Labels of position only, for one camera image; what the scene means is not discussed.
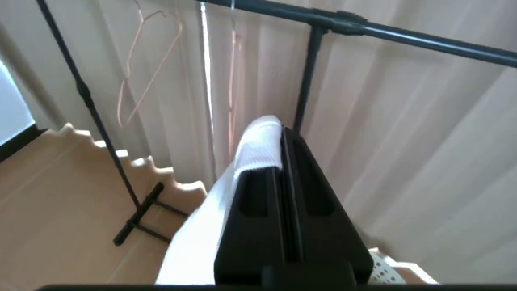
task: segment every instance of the wooden floor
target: wooden floor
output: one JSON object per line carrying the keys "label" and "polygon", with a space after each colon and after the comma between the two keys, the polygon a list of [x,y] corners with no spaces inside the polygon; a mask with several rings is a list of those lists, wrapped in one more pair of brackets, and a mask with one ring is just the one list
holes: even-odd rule
{"label": "wooden floor", "polygon": [[[121,161],[141,200],[158,181],[159,199],[188,213],[206,196],[202,183],[177,183],[150,158]],[[134,210],[102,142],[71,125],[42,134],[0,164],[0,290],[152,284],[167,245],[139,230],[112,242]],[[183,221],[152,206],[142,224],[171,237]]]}

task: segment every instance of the white towel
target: white towel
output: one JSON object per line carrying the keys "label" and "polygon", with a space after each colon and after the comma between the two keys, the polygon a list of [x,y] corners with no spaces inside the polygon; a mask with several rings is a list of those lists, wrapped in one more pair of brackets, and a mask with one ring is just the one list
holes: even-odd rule
{"label": "white towel", "polygon": [[274,116],[253,121],[242,134],[235,159],[185,221],[167,249],[157,285],[214,285],[213,264],[239,175],[264,167],[282,168],[282,124]]}

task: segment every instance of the clothes rack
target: clothes rack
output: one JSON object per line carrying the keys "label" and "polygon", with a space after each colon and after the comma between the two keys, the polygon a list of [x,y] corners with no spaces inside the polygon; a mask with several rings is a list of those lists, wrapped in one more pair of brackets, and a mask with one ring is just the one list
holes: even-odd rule
{"label": "clothes rack", "polygon": [[[99,117],[94,102],[91,98],[88,86],[84,83],[80,73],[68,49],[66,44],[57,28],[57,25],[48,9],[45,0],[36,0],[40,9],[47,21],[54,38],[66,60],[66,63],[74,76],[78,93],[82,97],[85,105],[88,107],[92,118],[100,131],[101,136],[106,142],[107,149],[110,152],[111,158],[115,163],[117,170],[120,173],[121,179],[124,181],[124,185],[128,190],[128,193],[133,200],[133,203],[137,207],[137,211],[129,218],[123,229],[116,235],[113,240],[115,245],[120,245],[128,237],[133,228],[142,230],[148,234],[153,235],[163,241],[169,242],[170,239],[150,230],[139,224],[140,219],[143,217],[145,212],[149,209],[152,204],[161,206],[169,211],[177,213],[182,216],[187,216],[180,210],[177,210],[169,205],[164,205],[158,200],[160,192],[163,190],[163,184],[158,183],[153,191],[140,203],[132,189],[130,182],[124,168],[120,164],[119,159],[116,156],[115,149],[111,143],[111,140],[103,126],[103,122]],[[293,6],[288,4],[282,4],[278,2],[266,1],[266,0],[196,0],[198,2],[206,2],[219,6],[231,7],[234,4],[234,8],[243,11],[254,12],[262,15],[270,15],[281,19],[289,19],[300,23],[306,23],[311,27],[309,42],[307,45],[307,56],[305,59],[305,67],[303,77],[301,81],[301,88],[298,97],[298,103],[296,106],[296,115],[294,120],[294,133],[300,134],[301,125],[305,113],[305,107],[309,97],[310,86],[313,78],[314,67],[317,61],[317,55],[319,48],[322,43],[323,36],[328,32],[338,33],[344,36],[372,36],[382,40],[390,40],[393,42],[413,45],[419,48],[435,50],[442,53],[448,53],[460,57],[472,58],[479,61],[486,61],[489,63],[506,65],[513,68],[517,68],[517,53],[506,51],[499,48],[491,48],[478,44],[470,44],[463,41],[451,40],[439,36],[432,36],[420,32],[412,32],[406,29],[400,29],[396,27],[390,27],[383,24],[372,23],[367,19],[346,11],[324,11],[314,8],[304,8],[299,6]]]}

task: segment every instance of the wire hanger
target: wire hanger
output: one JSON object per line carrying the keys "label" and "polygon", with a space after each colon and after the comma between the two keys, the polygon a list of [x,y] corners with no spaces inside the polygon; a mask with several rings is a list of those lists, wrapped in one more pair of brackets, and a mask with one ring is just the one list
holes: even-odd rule
{"label": "wire hanger", "polygon": [[162,14],[163,17],[166,17],[166,13],[163,12],[162,10],[155,11],[155,12],[151,13],[150,15],[147,15],[147,16],[144,17],[144,15],[142,14],[142,10],[141,10],[140,4],[137,1],[135,1],[135,3],[137,4],[137,7],[138,7],[138,17],[140,18],[140,25],[138,26],[137,34],[135,35],[135,39],[133,40],[131,48],[129,49],[128,58],[126,59],[127,75],[124,77],[124,80],[122,81],[122,84],[120,85],[120,90],[119,90],[119,99],[118,99],[117,107],[116,107],[116,118],[117,118],[117,120],[119,122],[119,126],[120,127],[124,127],[125,125],[128,125],[129,121],[131,121],[131,119],[133,118],[135,113],[137,113],[138,107],[140,107],[141,102],[146,97],[147,92],[149,91],[150,87],[153,85],[154,80],[156,79],[156,76],[158,75],[158,72],[160,72],[160,70],[162,69],[162,66],[165,63],[165,60],[168,58],[170,52],[172,51],[172,48],[176,44],[177,40],[179,39],[179,37],[181,36],[181,33],[183,31],[183,24],[182,24],[181,20],[179,19],[178,15],[175,12],[173,12],[173,11],[168,11],[169,14],[173,15],[173,17],[178,22],[178,26],[179,26],[178,34],[176,35],[176,37],[172,41],[172,44],[170,44],[169,50],[167,50],[166,55],[162,58],[162,61],[160,62],[160,65],[158,66],[158,68],[156,69],[156,71],[153,74],[153,77],[151,78],[151,80],[147,84],[147,87],[145,88],[144,93],[138,99],[137,104],[135,105],[135,108],[132,110],[132,112],[129,115],[129,117],[126,120],[126,122],[124,124],[122,124],[122,121],[120,119],[120,108],[122,106],[122,98],[124,97],[124,87],[125,87],[126,83],[129,81],[129,78],[131,78],[132,53],[134,52],[135,47],[137,46],[137,42],[140,39],[142,28],[144,27],[145,22],[147,20],[153,18],[155,15]]}
{"label": "wire hanger", "polygon": [[241,35],[237,34],[235,31],[235,0],[232,0],[231,4],[231,19],[232,19],[232,54],[231,54],[231,62],[229,69],[229,115],[228,115],[228,147],[229,147],[229,157],[232,158],[233,155],[233,143],[235,138],[235,117],[237,116],[237,105],[239,96],[237,92],[233,90],[233,79],[235,75],[235,54],[236,50],[238,54],[241,53]]}

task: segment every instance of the curtain fold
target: curtain fold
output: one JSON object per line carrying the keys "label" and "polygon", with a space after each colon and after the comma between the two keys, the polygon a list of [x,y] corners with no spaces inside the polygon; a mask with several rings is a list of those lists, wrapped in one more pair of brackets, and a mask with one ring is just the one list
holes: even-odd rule
{"label": "curtain fold", "polygon": [[[517,51],[511,0],[281,2]],[[265,114],[292,126],[308,26],[235,13],[242,35],[236,136]],[[231,10],[207,5],[207,16],[221,173],[229,162]],[[515,80],[515,69],[500,65],[328,34],[302,135],[369,243],[443,283],[515,283]]]}
{"label": "curtain fold", "polygon": [[[158,167],[173,166],[178,181],[202,180],[210,188],[215,175],[199,4],[158,0],[140,4],[144,15],[175,11],[183,23],[183,34],[135,118],[120,128],[116,103],[126,57],[137,33],[136,3],[48,0],[115,147],[128,150],[133,158],[151,155]],[[71,122],[100,139],[36,1],[4,2],[0,19],[2,56],[40,128],[59,129]],[[122,120],[128,118],[178,29],[171,16],[159,15],[145,24],[133,54]]]}

